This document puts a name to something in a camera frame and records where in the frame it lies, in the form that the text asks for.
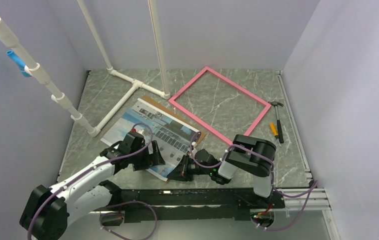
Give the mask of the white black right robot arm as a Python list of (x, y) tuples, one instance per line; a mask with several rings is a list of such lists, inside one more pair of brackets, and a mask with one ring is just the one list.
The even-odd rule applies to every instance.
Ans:
[(168, 180), (191, 182), (194, 175), (208, 175), (217, 184), (226, 185), (237, 170), (242, 170), (253, 175), (255, 205), (264, 208), (272, 202), (273, 160), (277, 150), (274, 143), (237, 134), (221, 159), (216, 159), (206, 149), (194, 148), (191, 146), (189, 153), (167, 175)]

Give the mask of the building photo print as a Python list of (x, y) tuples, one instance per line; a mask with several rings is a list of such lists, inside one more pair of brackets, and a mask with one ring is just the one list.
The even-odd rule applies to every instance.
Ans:
[(104, 134), (101, 141), (110, 146), (122, 140), (131, 127), (137, 123), (145, 123), (151, 128), (153, 140), (156, 141), (160, 154), (165, 160), (164, 165), (151, 166), (147, 171), (166, 182), (167, 175), (188, 153), (190, 140), (199, 130), (167, 112), (163, 106), (149, 101), (148, 98), (138, 98), (135, 104)]

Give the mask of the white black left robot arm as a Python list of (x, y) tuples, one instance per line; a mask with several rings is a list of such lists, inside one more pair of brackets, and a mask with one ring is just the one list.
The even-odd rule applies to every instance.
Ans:
[(68, 226), (89, 212), (99, 208), (115, 210), (127, 204), (122, 189), (109, 177), (128, 166), (139, 171), (162, 163), (153, 136), (145, 140), (132, 129), (76, 174), (50, 187), (34, 188), (19, 224), (26, 229), (29, 240), (58, 240)]

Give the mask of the pink wooden picture frame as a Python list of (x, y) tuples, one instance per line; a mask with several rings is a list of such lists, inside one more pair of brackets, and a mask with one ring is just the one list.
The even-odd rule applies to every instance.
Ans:
[(176, 102), (177, 98), (180, 97), (186, 90), (188, 90), (193, 84), (196, 83), (196, 81), (202, 77), (206, 72), (211, 73), (218, 79), (224, 81), (228, 85), (232, 86), (233, 88), (237, 89), (238, 91), (242, 92), (243, 94), (247, 95), (249, 98), (255, 100), (257, 103), (260, 103), (264, 106), (263, 110), (260, 112), (260, 114), (256, 117), (254, 122), (249, 126), (249, 128), (245, 131), (243, 134), (244, 136), (249, 136), (253, 130), (257, 127), (257, 125), (260, 123), (260, 121), (263, 119), (263, 117), (266, 115), (266, 113), (269, 111), (269, 109), (272, 107), (270, 103), (263, 100), (259, 96), (253, 94), (249, 90), (245, 89), (244, 87), (238, 85), (236, 82), (230, 80), (229, 78), (223, 76), (219, 72), (213, 70), (209, 66), (205, 66), (200, 72), (198, 72), (189, 82), (187, 82), (180, 90), (176, 92), (169, 100), (168, 102), (174, 106), (176, 109), (180, 110), (182, 113), (187, 115), (189, 118), (191, 118), (193, 121), (201, 125), (203, 128), (208, 130), (211, 134), (215, 135), (217, 138), (222, 140), (225, 144), (231, 145), (233, 142), (227, 138), (225, 135), (220, 133), (218, 130), (213, 128), (211, 125), (207, 124), (205, 121), (200, 119), (198, 116), (196, 116), (194, 113), (180, 105), (178, 102)]

